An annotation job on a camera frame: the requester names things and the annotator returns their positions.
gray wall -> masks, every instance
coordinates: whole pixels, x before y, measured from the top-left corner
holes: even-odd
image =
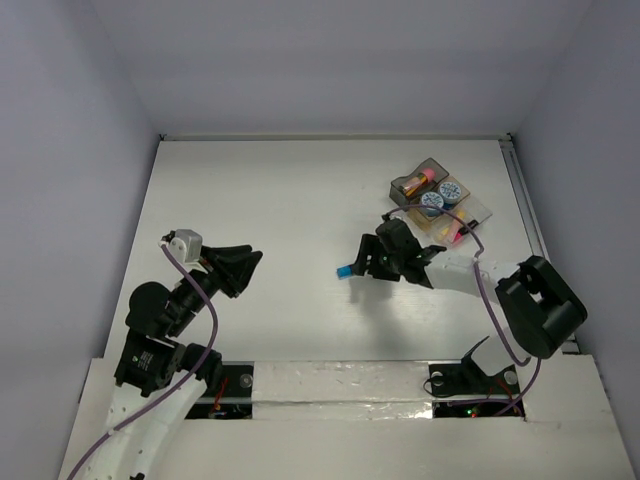
[[[505,132],[590,0],[94,0],[162,133]]]
[[[517,133],[549,254],[590,312],[595,354],[640,472],[640,2],[596,1]]]
[[[83,0],[0,2],[0,465],[53,479],[157,146]]]

blue object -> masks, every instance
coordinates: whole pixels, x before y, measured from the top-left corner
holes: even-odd
[[[437,217],[438,215],[440,215],[440,210],[437,210],[435,208],[428,208],[428,205],[435,205],[436,207],[440,208],[444,207],[444,200],[436,192],[427,192],[422,195],[420,203],[427,207],[420,209],[425,215],[427,215],[427,217]]]
[[[336,270],[338,274],[339,280],[344,280],[345,278],[349,278],[353,276],[353,272],[351,271],[351,265],[345,265],[344,267],[340,267]]]
[[[438,187],[438,192],[444,200],[444,209],[451,210],[462,197],[462,189],[455,182],[443,182]]]

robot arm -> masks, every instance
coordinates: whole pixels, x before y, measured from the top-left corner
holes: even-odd
[[[404,278],[427,288],[479,296],[473,257],[437,245],[423,248],[403,220],[383,220],[375,235],[362,236],[356,261],[339,268],[339,278]],[[479,260],[478,265],[489,300],[502,307],[507,319],[505,336],[515,340],[510,343],[520,358],[551,357],[587,317],[584,305],[542,257],[533,255],[520,264]],[[513,363],[496,338],[485,340],[467,354],[485,375]]]
[[[180,264],[193,268],[189,275],[209,298],[218,291],[231,298],[239,296],[262,258],[262,252],[254,252],[249,245],[205,247],[202,237],[192,230],[177,230],[162,240]],[[156,282],[134,290],[125,320],[129,332],[115,372],[116,387],[105,423],[111,438],[89,459],[85,480],[151,480],[195,401],[205,391],[219,388],[221,355],[209,351],[195,374],[185,380],[205,347],[185,346],[174,340],[204,306],[204,299],[186,278],[172,291]],[[181,387],[147,415],[117,428],[181,381]]]

clear plastic container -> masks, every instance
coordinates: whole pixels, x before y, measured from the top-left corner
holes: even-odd
[[[451,212],[464,220],[472,230],[475,230],[493,215],[491,210],[472,195],[460,202]],[[454,247],[470,237],[469,232],[462,227],[460,222],[448,215],[440,215],[436,221],[431,223],[430,227],[429,235],[431,238],[439,245],[448,248]]]
[[[404,207],[418,203],[422,194],[433,190],[449,176],[449,172],[433,158],[427,158],[409,175],[398,177],[391,182],[389,198],[396,205]]]
[[[457,208],[458,205],[462,205],[465,199],[470,195],[469,190],[467,190],[467,188],[462,183],[460,183],[455,177],[452,177],[451,175],[443,178],[442,181],[440,182],[437,182],[437,183],[433,182],[433,185],[431,185],[431,188],[429,191],[436,192],[440,196],[442,196],[442,193],[444,193],[441,191],[441,188],[440,188],[442,185],[449,186],[449,187],[451,185],[455,185],[458,187],[456,189],[455,200],[452,200],[451,199],[452,196],[449,195],[450,197],[449,203],[445,202],[444,208],[446,210],[454,210],[455,208]],[[420,201],[421,201],[421,197],[412,200],[410,203],[417,204],[417,203],[420,203]],[[439,214],[435,216],[429,215],[429,212],[422,208],[412,208],[411,210],[408,211],[407,216],[411,220],[413,220],[413,222],[416,225],[418,225],[421,230],[425,232],[429,232],[432,228],[432,224],[437,220],[439,220],[440,218],[442,217],[450,218],[449,216],[444,214]]]

purple cable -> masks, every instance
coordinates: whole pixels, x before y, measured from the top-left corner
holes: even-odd
[[[507,398],[488,397],[488,398],[476,398],[475,400],[451,400],[447,402],[447,405],[478,405],[479,403],[511,403],[511,400]]]
[[[397,208],[394,208],[393,210],[390,210],[385,215],[391,215],[392,213],[403,211],[403,210],[408,210],[410,208],[424,208],[424,205],[405,205],[404,207],[397,207]],[[478,259],[480,258],[480,255],[484,252],[484,245],[480,241],[480,237],[478,237],[478,234],[476,232],[474,232],[473,229],[464,220],[462,220],[460,217],[458,217],[454,213],[450,212],[449,210],[445,210],[444,208],[440,208],[437,205],[433,205],[433,204],[429,204],[429,208],[433,208],[434,210],[438,210],[440,213],[444,213],[445,215],[448,215],[451,218],[455,219],[464,228],[467,229],[467,231],[471,234],[471,236],[473,237],[475,242],[478,244],[478,251],[473,256],[473,258],[475,260],[475,262],[473,262],[473,273],[474,273],[474,275],[476,277],[476,283],[478,284],[478,291],[480,292],[480,298],[482,298],[482,302],[484,303],[484,306],[487,309],[487,313],[489,314],[489,318],[491,319],[491,323],[493,323],[493,326],[495,327],[496,332],[498,333],[498,337],[500,337],[500,341],[502,342],[502,344],[504,345],[505,350],[507,351],[507,353],[511,357],[511,360],[513,360],[513,363],[515,363],[519,367],[527,366],[531,359],[527,358],[524,361],[520,361],[520,359],[518,357],[516,357],[515,352],[513,351],[513,349],[511,348],[511,345],[509,345],[509,342],[507,341],[507,337],[505,336],[504,332],[502,331],[502,327],[500,326],[500,322],[498,321],[498,317],[496,317],[496,314],[493,311],[493,308],[491,307],[491,301],[489,300],[489,296],[487,295],[487,291],[485,290],[484,284],[482,283],[482,274],[480,272],[480,265],[478,265]]]
[[[536,369],[533,371],[533,375],[531,376],[531,380],[529,380],[529,383],[527,383],[527,386],[524,387],[524,390],[522,390],[522,392],[520,392],[520,395],[518,395],[518,397],[515,398],[513,400],[513,402],[509,403],[509,405],[504,407],[499,412],[496,412],[493,415],[494,417],[499,417],[500,415],[502,415],[505,412],[508,412],[513,407],[518,405],[518,403],[520,403],[520,401],[524,398],[524,396],[527,394],[527,392],[529,390],[531,390],[531,387],[533,386],[533,383],[536,381],[536,378],[538,378],[538,374],[540,373],[540,365],[542,365],[542,359],[541,358],[539,358],[538,361],[536,362]]]
[[[198,361],[195,363],[195,365],[191,368],[191,370],[189,370],[189,372],[184,377],[182,377],[178,381],[178,383],[176,383],[173,387],[171,387],[169,390],[167,390],[158,398],[156,398],[153,402],[150,402],[149,404],[145,405],[143,408],[135,412],[133,415],[125,418],[122,422],[117,424],[115,427],[105,432],[93,445],[91,445],[91,447],[86,451],[86,453],[80,458],[76,466],[73,467],[73,470],[71,470],[71,473],[67,477],[67,480],[73,480],[73,478],[78,474],[82,466],[86,463],[87,460],[89,460],[91,455],[93,455],[96,452],[96,450],[98,450],[111,437],[111,434],[109,433],[111,430],[114,430],[114,431],[122,430],[127,425],[130,425],[131,423],[135,422],[138,418],[148,413],[149,411],[153,410],[158,405],[160,405],[176,390],[182,387],[182,385],[184,385],[186,381],[189,380],[189,378],[191,378],[191,376],[202,366],[204,361],[207,359],[207,356],[209,355],[213,347],[213,342],[215,341],[216,336],[218,335],[218,314],[216,313],[216,309],[214,308],[213,303],[211,303],[211,299],[209,299],[209,296],[204,292],[204,290],[202,290],[200,285],[198,285],[198,282],[195,281],[195,279],[189,274],[189,272],[187,272],[184,269],[184,267],[180,265],[180,263],[173,257],[173,255],[171,255],[171,252],[169,252],[169,249],[167,248],[167,246],[162,245],[160,248],[162,249],[162,252],[165,254],[169,262],[171,262],[171,264],[174,267],[176,267],[176,269],[182,274],[182,276],[184,276],[184,278],[186,278],[187,281],[191,284],[191,286],[198,293],[198,295],[202,297],[202,300],[204,300],[204,303],[209,309],[209,312],[211,312],[211,318],[213,319],[213,329],[211,330],[211,338],[209,338],[209,343],[207,343],[207,346],[205,347],[204,351],[202,352],[202,355],[200,356]]]

